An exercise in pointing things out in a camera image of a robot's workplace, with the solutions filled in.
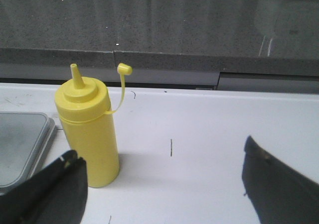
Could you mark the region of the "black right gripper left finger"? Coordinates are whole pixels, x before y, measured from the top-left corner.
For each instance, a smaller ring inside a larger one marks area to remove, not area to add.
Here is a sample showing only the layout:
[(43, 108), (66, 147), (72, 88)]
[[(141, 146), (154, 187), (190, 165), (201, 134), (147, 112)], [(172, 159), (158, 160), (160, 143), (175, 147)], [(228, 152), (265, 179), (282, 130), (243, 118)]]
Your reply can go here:
[(2, 224), (79, 224), (88, 198), (86, 161), (75, 150), (59, 156), (0, 198)]

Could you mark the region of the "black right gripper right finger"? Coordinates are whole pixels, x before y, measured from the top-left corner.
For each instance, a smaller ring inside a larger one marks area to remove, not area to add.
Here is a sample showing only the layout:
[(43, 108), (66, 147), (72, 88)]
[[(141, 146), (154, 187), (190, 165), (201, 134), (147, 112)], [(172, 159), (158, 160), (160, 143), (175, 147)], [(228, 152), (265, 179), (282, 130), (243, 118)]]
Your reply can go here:
[(249, 136), (242, 181), (262, 224), (317, 224), (319, 185), (260, 147)]

